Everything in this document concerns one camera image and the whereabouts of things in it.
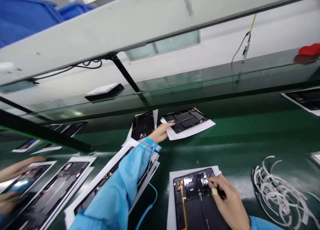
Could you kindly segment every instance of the light blue sleeve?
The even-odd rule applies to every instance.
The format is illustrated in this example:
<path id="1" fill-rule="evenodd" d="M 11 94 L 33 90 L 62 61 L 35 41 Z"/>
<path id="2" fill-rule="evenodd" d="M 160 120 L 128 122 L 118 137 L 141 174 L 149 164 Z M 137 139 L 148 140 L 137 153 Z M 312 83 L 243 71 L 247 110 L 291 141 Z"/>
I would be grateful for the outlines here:
<path id="1" fill-rule="evenodd" d="M 152 148 L 161 149 L 155 142 Z M 132 149 L 89 207 L 76 215 L 69 230 L 127 229 L 129 209 L 137 195 L 137 183 L 147 168 L 153 149 L 144 143 Z"/>
<path id="2" fill-rule="evenodd" d="M 283 230 L 277 225 L 268 222 L 267 220 L 249 216 L 251 220 L 251 230 Z"/>

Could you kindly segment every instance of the black cable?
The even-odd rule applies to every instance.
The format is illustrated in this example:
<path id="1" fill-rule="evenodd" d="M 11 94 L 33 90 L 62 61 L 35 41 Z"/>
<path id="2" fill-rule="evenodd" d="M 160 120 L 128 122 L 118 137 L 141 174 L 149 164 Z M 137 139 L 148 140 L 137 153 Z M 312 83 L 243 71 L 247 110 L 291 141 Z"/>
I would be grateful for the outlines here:
<path id="1" fill-rule="evenodd" d="M 58 74 L 61 74 L 61 73 L 64 73 L 66 71 L 69 71 L 71 70 L 72 68 L 74 68 L 74 66 L 64 70 L 64 71 L 61 71 L 61 72 L 58 72 L 58 73 L 55 73 L 55 74 L 52 74 L 52 75 L 49 75 L 49 76 L 44 76 L 44 77 L 41 77 L 41 78 L 32 78 L 33 80 L 42 80 L 42 79 L 45 79 L 45 78 L 48 78 L 48 77 L 52 77 L 52 76 L 55 76 L 55 75 L 58 75 Z"/>
<path id="2" fill-rule="evenodd" d="M 234 56 L 232 57 L 231 66 L 232 66 L 232 62 L 233 62 L 234 57 L 236 56 L 236 54 L 237 54 L 238 51 L 240 50 L 240 47 L 242 46 L 242 43 L 244 42 L 244 39 L 245 39 L 245 38 L 247 37 L 247 35 L 249 35 L 249 34 L 250 34 L 250 31 L 248 31 L 248 32 L 246 33 L 246 35 L 244 36 L 244 38 L 243 38 L 243 40 L 242 40 L 242 42 L 241 42 L 241 44 L 240 44 L 237 52 L 236 52 L 236 53 L 234 54 Z"/>
<path id="3" fill-rule="evenodd" d="M 87 67 L 87 66 L 79 66 L 79 65 L 71 65 L 73 67 L 81 67 L 81 68 L 87 68 L 87 69 L 98 69 L 102 66 L 102 61 L 99 60 L 98 62 L 100 62 L 100 65 L 99 66 L 96 66 L 96 67 Z"/>
<path id="4" fill-rule="evenodd" d="M 91 62 L 92 61 L 88 61 L 88 63 L 83 62 L 82 64 L 84 64 L 85 66 L 88 66 L 88 65 L 90 65 Z"/>
<path id="5" fill-rule="evenodd" d="M 95 62 L 95 63 L 100 62 L 100 65 L 97 66 L 97 67 L 87 67 L 92 61 Z M 84 64 L 85 66 L 71 65 L 70 68 L 68 68 L 68 69 L 66 69 L 64 71 L 61 71 L 61 72 L 58 72 L 58 73 L 55 73 L 55 74 L 52 74 L 52 75 L 49 75 L 49 76 L 40 77 L 40 78 L 31 78 L 31 80 L 34 82 L 36 80 L 42 80 L 42 79 L 45 79 L 45 78 L 49 78 L 49 77 L 64 73 L 66 71 L 69 71 L 69 70 L 71 70 L 71 69 L 73 69 L 75 67 L 82 67 L 82 68 L 87 68 L 87 69 L 98 69 L 98 68 L 100 68 L 102 66 L 102 61 L 101 60 L 90 60 L 90 61 L 88 61 L 88 63 L 83 62 L 82 64 Z"/>

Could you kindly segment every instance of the black support bar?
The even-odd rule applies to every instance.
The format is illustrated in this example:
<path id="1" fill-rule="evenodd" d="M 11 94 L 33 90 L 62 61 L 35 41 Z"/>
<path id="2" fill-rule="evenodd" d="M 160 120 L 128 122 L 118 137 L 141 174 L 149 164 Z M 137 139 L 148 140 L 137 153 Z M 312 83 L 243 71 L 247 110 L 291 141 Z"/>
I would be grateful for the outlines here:
<path id="1" fill-rule="evenodd" d="M 132 77 L 130 76 L 130 74 L 127 72 L 127 69 L 124 67 L 124 65 L 122 64 L 122 62 L 119 60 L 119 58 L 117 57 L 117 55 L 114 55 L 112 58 L 110 58 L 111 61 L 113 61 L 113 63 L 116 65 L 116 67 L 119 69 L 119 71 L 122 73 L 122 75 L 124 76 L 124 78 L 127 80 L 127 82 L 130 84 L 130 86 L 132 86 L 132 88 L 134 89 L 135 92 L 140 92 L 139 87 L 137 86 L 137 84 L 134 82 L 134 80 L 132 79 Z"/>
<path id="2" fill-rule="evenodd" d="M 92 146 L 50 130 L 34 122 L 0 110 L 0 127 L 11 132 L 65 146 L 81 152 L 90 152 Z"/>
<path id="3" fill-rule="evenodd" d="M 13 101 L 10 101 L 10 100 L 2 97 L 2 96 L 0 96 L 0 101 L 2 101 L 3 103 L 6 103 L 6 104 L 9 105 L 9 106 L 12 106 L 12 107 L 17 108 L 17 109 L 19 109 L 19 110 L 21 110 L 21 111 L 24 111 L 25 113 L 32 114 L 34 117 L 39 118 L 39 119 L 41 119 L 41 120 L 43 120 L 43 121 L 45 121 L 45 122 L 46 122 L 46 121 L 51 121 L 51 119 L 46 118 L 46 117 L 44 117 L 44 116 L 41 116 L 41 115 L 39 115 L 38 113 L 36 113 L 36 112 L 34 112 L 34 111 L 31 111 L 31 110 L 29 110 L 28 108 L 25 108 L 25 107 L 23 107 L 23 106 L 21 106 L 21 105 L 19 105 L 19 104 L 17 104 L 17 103 L 14 103 Z"/>

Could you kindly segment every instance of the green workbench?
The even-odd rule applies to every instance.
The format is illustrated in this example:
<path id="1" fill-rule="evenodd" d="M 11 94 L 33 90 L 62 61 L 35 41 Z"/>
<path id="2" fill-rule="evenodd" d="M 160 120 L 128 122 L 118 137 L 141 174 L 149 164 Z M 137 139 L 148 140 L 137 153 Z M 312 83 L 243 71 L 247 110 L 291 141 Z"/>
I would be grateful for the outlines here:
<path id="1" fill-rule="evenodd" d="M 158 190 L 158 199 L 140 229 L 166 229 L 171 171 L 218 165 L 238 189 L 248 214 L 269 220 L 254 196 L 251 170 L 254 166 L 261 165 L 266 156 L 275 155 L 277 160 L 283 160 L 274 168 L 275 174 L 279 174 L 302 192 L 310 191 L 320 196 L 320 169 L 307 158 L 309 153 L 319 151 L 320 118 L 285 99 L 280 92 L 270 92 L 166 107 L 159 109 L 159 119 L 166 113 L 189 107 L 196 107 L 216 125 L 189 138 L 177 141 L 167 139 L 160 144 L 160 166 L 151 180 Z M 100 152 L 100 157 L 95 160 L 94 170 L 70 202 L 120 150 L 134 114 L 137 113 L 139 112 L 89 120 L 75 136 L 94 145 L 95 151 Z M 29 157 L 30 152 L 11 152 L 23 143 L 22 137 L 4 132 L 0 141 L 1 168 Z M 50 160 L 58 162 L 31 189 L 30 196 L 38 192 L 73 154 L 77 152 L 68 149 L 43 153 Z M 129 217 L 129 229 L 136 227 L 154 197 L 154 190 L 147 187 Z M 307 204 L 319 219 L 320 203 L 310 197 Z M 64 228 L 64 214 L 61 212 L 49 230 Z M 300 229 L 315 229 L 315 225 L 309 220 L 308 226 L 302 224 Z"/>

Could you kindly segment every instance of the red object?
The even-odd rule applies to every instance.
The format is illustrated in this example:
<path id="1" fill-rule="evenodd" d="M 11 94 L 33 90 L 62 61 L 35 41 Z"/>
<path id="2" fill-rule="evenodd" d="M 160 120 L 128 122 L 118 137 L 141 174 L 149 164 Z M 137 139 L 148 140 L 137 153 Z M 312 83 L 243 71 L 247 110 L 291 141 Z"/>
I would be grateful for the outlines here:
<path id="1" fill-rule="evenodd" d="M 315 43 L 311 46 L 304 46 L 299 50 L 300 55 L 320 55 L 320 43 Z"/>

